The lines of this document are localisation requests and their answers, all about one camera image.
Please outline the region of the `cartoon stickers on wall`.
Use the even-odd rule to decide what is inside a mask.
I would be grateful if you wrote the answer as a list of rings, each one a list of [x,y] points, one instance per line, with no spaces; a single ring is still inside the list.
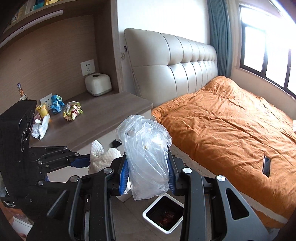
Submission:
[[[24,91],[22,89],[21,83],[19,82],[16,86],[17,86],[18,92],[20,94],[20,100],[29,100],[27,95],[24,93]]]

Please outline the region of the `pink wrapper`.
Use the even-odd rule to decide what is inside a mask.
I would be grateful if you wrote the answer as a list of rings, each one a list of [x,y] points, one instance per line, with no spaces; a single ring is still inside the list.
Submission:
[[[35,123],[41,125],[42,124],[42,121],[40,119],[36,118],[35,119]]]

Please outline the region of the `white under-shelf light bar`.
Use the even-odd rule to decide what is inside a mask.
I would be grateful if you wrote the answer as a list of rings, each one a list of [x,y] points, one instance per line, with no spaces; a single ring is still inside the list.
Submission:
[[[17,29],[15,32],[11,33],[8,37],[6,37],[3,41],[1,41],[0,43],[0,48],[2,48],[6,43],[8,43],[10,40],[12,40],[14,37],[16,37],[17,35],[19,35],[20,33],[22,33],[23,31],[33,27],[34,25],[37,25],[45,20],[49,20],[51,18],[54,18],[56,16],[60,16],[63,15],[63,10],[59,10],[59,11],[55,11],[53,13],[44,15],[42,17],[39,17],[29,23],[27,23],[26,25],[22,26],[21,28]]]

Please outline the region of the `clear plastic bag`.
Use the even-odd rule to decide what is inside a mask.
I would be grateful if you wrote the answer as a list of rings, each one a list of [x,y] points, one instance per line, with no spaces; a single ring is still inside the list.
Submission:
[[[167,129],[154,120],[131,115],[117,128],[129,168],[135,201],[160,196],[169,189],[168,155],[172,139]]]

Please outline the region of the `blue wrapper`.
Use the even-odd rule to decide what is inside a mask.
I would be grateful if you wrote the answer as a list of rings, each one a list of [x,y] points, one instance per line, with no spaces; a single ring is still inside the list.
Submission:
[[[63,108],[65,107],[63,99],[59,95],[53,95],[51,97],[51,101],[52,101],[51,110],[52,110],[53,114],[60,113],[63,110]]]

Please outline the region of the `dark framed window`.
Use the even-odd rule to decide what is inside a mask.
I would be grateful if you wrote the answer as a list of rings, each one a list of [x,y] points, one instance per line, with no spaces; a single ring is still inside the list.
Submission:
[[[239,66],[295,97],[295,23],[281,6],[273,7],[239,4]]]

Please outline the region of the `white tissue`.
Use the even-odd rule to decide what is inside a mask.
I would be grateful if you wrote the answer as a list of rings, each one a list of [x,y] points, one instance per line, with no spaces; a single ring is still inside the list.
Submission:
[[[121,153],[116,148],[109,148],[104,151],[103,145],[98,140],[91,143],[90,165],[88,174],[94,174],[100,170],[110,167],[113,159],[121,157]]]

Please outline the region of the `gold foil wrapper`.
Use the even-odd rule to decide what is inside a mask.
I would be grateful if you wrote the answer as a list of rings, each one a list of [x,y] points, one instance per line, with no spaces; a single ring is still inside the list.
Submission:
[[[81,104],[76,101],[70,101],[66,104],[63,111],[63,118],[67,121],[74,121],[77,116],[83,113]]]

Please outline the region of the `white toaster-like box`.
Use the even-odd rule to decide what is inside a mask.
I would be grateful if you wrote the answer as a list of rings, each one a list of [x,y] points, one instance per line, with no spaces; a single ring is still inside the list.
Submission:
[[[112,90],[110,77],[106,74],[95,73],[85,78],[86,90],[93,96],[101,96]]]

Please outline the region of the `left white wall socket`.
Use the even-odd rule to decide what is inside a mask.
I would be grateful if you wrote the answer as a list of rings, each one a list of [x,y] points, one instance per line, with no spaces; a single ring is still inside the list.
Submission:
[[[51,110],[51,106],[52,106],[52,99],[51,98],[52,98],[52,96],[53,96],[53,94],[50,93],[47,96],[40,99],[40,103],[45,104],[46,108],[48,110]]]

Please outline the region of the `row of upright books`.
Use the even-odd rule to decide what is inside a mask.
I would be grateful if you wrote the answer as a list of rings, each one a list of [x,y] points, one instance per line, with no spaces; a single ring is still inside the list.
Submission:
[[[43,8],[47,5],[59,2],[60,0],[29,0],[26,1],[24,5],[22,5],[18,11],[12,17],[12,20],[8,23],[8,26],[20,20],[23,16],[37,10]]]

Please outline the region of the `white wall socket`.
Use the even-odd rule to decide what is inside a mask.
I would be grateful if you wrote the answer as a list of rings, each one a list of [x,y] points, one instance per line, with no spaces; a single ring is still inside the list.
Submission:
[[[80,65],[83,76],[95,73],[95,64],[93,59],[81,62]]]
[[[51,106],[52,106],[52,99],[51,98],[52,98],[52,96],[53,96],[53,94],[50,93],[47,96],[40,99],[40,103],[45,104],[46,108],[48,110],[51,110]]]

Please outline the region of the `cream padded headboard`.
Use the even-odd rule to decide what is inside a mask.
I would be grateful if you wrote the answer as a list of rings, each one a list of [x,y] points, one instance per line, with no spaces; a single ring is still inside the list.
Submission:
[[[196,92],[218,75],[211,45],[140,29],[124,35],[137,95],[154,107]]]

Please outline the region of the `white paper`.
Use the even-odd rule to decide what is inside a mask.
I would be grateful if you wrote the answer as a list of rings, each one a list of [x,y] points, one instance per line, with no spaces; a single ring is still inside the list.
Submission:
[[[34,120],[34,124],[32,125],[32,131],[31,131],[31,135],[38,140],[43,139],[43,137],[45,136],[46,131],[48,129],[48,125],[49,125],[50,116],[49,115],[45,116],[41,121],[42,121],[42,124],[39,125],[39,124],[36,124]]]

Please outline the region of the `white square trash bin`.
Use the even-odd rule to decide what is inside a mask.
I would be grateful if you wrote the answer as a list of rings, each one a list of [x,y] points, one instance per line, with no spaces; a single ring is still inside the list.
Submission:
[[[183,214],[184,204],[165,193],[143,211],[142,217],[152,227],[168,235],[183,221]]]

